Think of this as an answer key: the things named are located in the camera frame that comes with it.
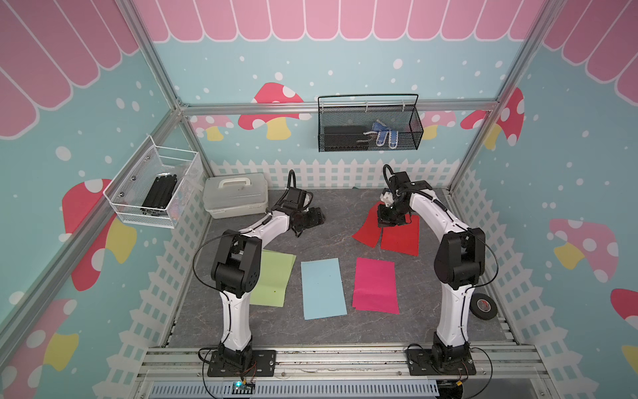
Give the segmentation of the red paper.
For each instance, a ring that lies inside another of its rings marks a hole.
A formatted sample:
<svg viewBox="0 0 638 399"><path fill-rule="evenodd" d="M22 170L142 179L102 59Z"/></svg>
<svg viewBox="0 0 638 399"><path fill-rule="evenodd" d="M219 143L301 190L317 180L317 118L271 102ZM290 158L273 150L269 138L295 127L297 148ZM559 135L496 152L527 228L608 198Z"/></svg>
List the red paper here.
<svg viewBox="0 0 638 399"><path fill-rule="evenodd" d="M377 211L380 202L374 204L368 211L365 222L352 236L357 242L370 248L375 248L380 241L382 228L378 225Z"/></svg>
<svg viewBox="0 0 638 399"><path fill-rule="evenodd" d="M417 216L407 215L405 216L405 224L383 228L380 247L383 250L399 254L418 256L420 219Z"/></svg>

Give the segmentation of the large green paper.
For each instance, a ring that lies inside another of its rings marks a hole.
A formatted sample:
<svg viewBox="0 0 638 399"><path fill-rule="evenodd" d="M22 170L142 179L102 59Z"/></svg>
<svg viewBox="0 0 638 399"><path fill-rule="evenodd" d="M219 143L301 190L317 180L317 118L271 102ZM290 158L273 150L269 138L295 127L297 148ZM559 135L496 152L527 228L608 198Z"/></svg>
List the large green paper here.
<svg viewBox="0 0 638 399"><path fill-rule="evenodd" d="M294 254L263 250L259 282L251 292L250 304L282 308L296 259Z"/></svg>

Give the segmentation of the blue paper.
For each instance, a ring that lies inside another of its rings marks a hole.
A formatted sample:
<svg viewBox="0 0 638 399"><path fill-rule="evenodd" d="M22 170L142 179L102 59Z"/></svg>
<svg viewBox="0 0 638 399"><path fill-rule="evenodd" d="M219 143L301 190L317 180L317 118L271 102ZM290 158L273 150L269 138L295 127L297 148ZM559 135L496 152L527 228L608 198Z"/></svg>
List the blue paper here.
<svg viewBox="0 0 638 399"><path fill-rule="evenodd" d="M339 260L322 259L301 263L304 319L347 315Z"/></svg>

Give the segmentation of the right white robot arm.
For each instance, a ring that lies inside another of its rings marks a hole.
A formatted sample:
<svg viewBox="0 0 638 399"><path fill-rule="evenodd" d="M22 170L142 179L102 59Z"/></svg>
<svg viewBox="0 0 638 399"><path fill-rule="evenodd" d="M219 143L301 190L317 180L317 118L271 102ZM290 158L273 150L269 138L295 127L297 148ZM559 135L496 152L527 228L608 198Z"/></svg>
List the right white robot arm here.
<svg viewBox="0 0 638 399"><path fill-rule="evenodd" d="M435 373L461 377L475 374L467 322L471 297L485 271L485 234L471 228L439 200L426 181L412 181L405 171L384 165L387 188L380 196L377 221L381 228L402 226L413 216L430 227L439 240L434 271L442 287L440 322L425 353Z"/></svg>

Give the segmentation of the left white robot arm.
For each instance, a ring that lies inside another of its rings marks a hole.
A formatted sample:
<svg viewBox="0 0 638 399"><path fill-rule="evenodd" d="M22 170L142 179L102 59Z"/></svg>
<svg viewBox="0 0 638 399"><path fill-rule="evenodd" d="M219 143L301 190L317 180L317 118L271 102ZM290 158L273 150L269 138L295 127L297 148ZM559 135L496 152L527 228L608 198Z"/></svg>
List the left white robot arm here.
<svg viewBox="0 0 638 399"><path fill-rule="evenodd" d="M262 219L239 231L228 229L219 237L211 279L223 301L224 335L212 364L241 373L257 368L249 299L259 282L263 248L288 231L300 237L305 230L323 224L326 217L320 208L311 206L312 200L311 192L297 187L295 171L290 170L284 193Z"/></svg>

